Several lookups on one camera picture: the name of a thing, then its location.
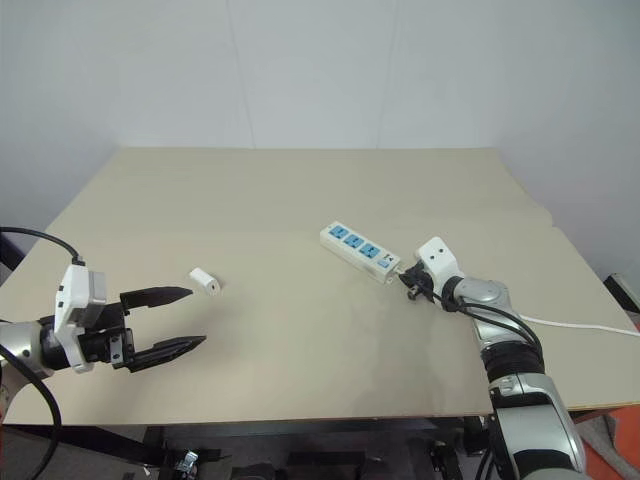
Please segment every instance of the small white cylinder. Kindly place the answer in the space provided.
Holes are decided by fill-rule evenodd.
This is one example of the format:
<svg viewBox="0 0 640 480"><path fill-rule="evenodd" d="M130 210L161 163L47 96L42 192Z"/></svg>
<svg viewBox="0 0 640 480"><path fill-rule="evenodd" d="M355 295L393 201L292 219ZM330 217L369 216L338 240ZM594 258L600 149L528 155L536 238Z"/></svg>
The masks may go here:
<svg viewBox="0 0 640 480"><path fill-rule="evenodd" d="M196 282L208 295L217 295L220 293L220 282L215 277L209 275L207 272L199 267L194 268L189 272L191 280Z"/></svg>

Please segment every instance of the power outlet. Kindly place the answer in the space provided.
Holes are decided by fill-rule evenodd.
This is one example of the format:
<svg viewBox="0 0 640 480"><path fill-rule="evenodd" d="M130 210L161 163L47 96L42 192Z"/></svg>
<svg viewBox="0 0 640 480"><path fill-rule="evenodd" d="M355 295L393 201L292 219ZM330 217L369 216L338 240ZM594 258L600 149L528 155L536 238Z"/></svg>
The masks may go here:
<svg viewBox="0 0 640 480"><path fill-rule="evenodd" d="M322 229L320 243L380 283L391 283L400 264L400 257L340 222Z"/></svg>

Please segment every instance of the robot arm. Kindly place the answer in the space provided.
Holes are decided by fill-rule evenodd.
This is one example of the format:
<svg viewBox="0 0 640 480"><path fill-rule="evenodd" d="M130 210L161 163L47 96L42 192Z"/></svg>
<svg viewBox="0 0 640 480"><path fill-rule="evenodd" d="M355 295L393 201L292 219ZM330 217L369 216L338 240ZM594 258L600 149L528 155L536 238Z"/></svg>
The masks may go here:
<svg viewBox="0 0 640 480"><path fill-rule="evenodd" d="M107 305L104 275L84 264L71 264L58 287L54 315L0 323L0 345L40 379L69 367L77 373L88 372L95 362L137 372L183 355L206 337L173 338L136 352L125 317L133 308L166 305L191 293L180 287L154 287L122 293L120 302ZM6 358L0 360L0 367L0 421L4 421L11 401L30 380Z"/></svg>
<svg viewBox="0 0 640 480"><path fill-rule="evenodd" d="M586 457L567 409L545 375L537 337L511 307L501 283L466 277L438 237L420 247L418 263L400 275L415 300L474 319L489 379L489 438L503 479L587 478Z"/></svg>

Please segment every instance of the white wall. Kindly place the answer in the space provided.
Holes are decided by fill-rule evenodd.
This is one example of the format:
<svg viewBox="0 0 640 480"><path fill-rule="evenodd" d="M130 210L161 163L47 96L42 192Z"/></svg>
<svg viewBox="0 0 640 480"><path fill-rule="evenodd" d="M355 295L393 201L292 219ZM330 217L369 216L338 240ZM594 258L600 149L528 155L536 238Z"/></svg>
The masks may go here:
<svg viewBox="0 0 640 480"><path fill-rule="evenodd" d="M117 145L497 146L598 274L638 256L635 0L0 1L2 223Z"/></svg>

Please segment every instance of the blue outlet socket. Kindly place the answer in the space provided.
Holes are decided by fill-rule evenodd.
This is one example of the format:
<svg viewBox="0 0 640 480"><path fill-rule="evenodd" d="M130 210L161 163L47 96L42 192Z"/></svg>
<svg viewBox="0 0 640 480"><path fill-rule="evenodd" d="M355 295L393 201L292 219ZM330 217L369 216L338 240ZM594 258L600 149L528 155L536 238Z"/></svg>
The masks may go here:
<svg viewBox="0 0 640 480"><path fill-rule="evenodd" d="M367 243L364 247L360 249L360 253L362 253L365 257L373 258L380 252L378 247L374 247L370 243Z"/></svg>
<svg viewBox="0 0 640 480"><path fill-rule="evenodd" d="M359 236L354 235L353 233L349 235L347 239L344 241L344 243L349 245L351 248L358 248L360 245L363 244L363 242L364 240L362 240Z"/></svg>
<svg viewBox="0 0 640 480"><path fill-rule="evenodd" d="M342 238L344 237L347 233L349 233L349 230L347 230L346 228L340 226L340 225L336 225L335 227L333 227L331 230L329 230L329 233L331 235L333 235L336 238Z"/></svg>

